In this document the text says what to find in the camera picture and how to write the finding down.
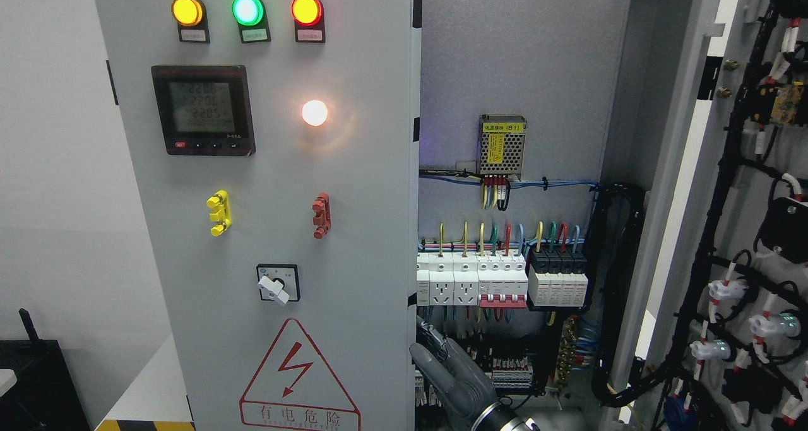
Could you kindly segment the grey second robot hand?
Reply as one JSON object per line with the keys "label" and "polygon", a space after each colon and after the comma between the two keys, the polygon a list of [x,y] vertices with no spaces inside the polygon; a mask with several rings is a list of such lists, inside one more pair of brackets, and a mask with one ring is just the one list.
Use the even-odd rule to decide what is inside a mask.
{"label": "grey second robot hand", "polygon": [[483,411],[498,403],[492,382],[464,348],[419,316],[417,333],[409,348],[413,362],[432,384],[453,428],[472,429]]}

